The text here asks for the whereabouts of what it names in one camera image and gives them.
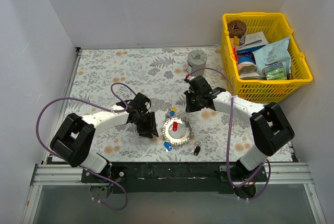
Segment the floral pattern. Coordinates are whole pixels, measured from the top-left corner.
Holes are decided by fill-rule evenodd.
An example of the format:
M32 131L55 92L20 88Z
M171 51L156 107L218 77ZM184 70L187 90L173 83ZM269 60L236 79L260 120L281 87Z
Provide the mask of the floral pattern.
M226 161L226 140L229 115L203 109L200 112L185 113L183 92L188 85L183 81L187 74L187 56L195 49L208 55L207 66L223 70L220 50L211 48L163 48L163 49L117 49L83 50L71 96L82 98L103 107L111 107L117 99L110 92L113 82L124 82L135 92L142 92L151 99L151 110L156 113L159 137L148 139L136 133L132 124L114 127L94 137L92 149L110 161ZM225 80L216 72L206 70L205 78L212 87L226 88ZM133 94L122 86L115 86L115 92L124 99ZM177 114L184 115L194 131L195 137L182 147L173 147L166 152L163 147L161 127L165 115L172 107ZM66 115L98 112L77 101L67 103ZM239 119L233 120L230 160L236 161L253 145L250 126ZM195 146L200 146L198 156L193 155ZM291 154L285 145L272 161L291 161Z

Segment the red tip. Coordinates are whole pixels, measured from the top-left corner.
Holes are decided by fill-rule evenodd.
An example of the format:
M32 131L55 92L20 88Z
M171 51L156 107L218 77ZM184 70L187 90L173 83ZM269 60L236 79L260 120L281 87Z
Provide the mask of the red tip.
M174 121L173 123L173 131L176 132L177 131L177 122Z

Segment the gray wall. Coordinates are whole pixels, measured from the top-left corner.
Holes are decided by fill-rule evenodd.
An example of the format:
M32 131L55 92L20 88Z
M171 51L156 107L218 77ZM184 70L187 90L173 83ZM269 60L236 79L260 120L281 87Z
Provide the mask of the gray wall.
M286 0L281 11L314 77L282 106L296 133L294 150L309 163L325 217L334 223L334 0Z
M284 0L50 0L75 46L214 45L221 17L279 11Z
M42 107L61 96L75 49L49 0L0 0L0 223L20 223L35 163ZM47 142L57 107L42 119Z

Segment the yellow object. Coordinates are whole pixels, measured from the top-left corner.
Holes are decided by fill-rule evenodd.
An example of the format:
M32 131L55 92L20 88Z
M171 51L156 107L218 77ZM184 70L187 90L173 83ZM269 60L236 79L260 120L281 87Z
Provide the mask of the yellow object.
M236 68L232 52L227 24L239 19L246 23L246 34L263 31L269 43L290 36L288 51L291 55L291 80L241 80ZM298 87L312 81L312 74L305 61L304 53L300 52L293 38L293 30L282 13L239 13L224 14L222 17L223 34L221 54L225 73L234 86L235 94L252 102L279 102Z
M237 36L234 36L234 38L233 38L233 44L234 45L240 45L240 39Z

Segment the table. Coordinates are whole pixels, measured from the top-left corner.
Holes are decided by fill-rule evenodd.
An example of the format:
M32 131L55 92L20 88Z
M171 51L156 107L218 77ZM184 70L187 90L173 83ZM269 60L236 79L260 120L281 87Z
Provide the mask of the table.
M132 124L117 126L94 137L91 149L105 156L111 162L214 162L226 161L226 141L229 115L203 109L200 112L185 113L184 91L188 89L183 79L187 74L187 56L195 49L208 55L207 66L223 70L219 47L204 48L145 48L83 50L70 96L89 100L104 107L111 107L117 99L110 92L113 82L124 82L135 92L141 92L151 99L152 111L156 113L159 137L148 139L138 136ZM204 77L214 88L227 89L220 74L205 70ZM125 87L115 86L115 92L123 99L133 98ZM161 127L165 114L172 107L177 114L185 115L192 126L195 137L183 147L173 147L166 152L163 147ZM65 115L75 112L86 115L99 109L89 105L68 101ZM249 125L234 119L230 149L230 160L236 161L254 143ZM192 150L200 146L198 156ZM271 161L292 161L288 145L270 157Z

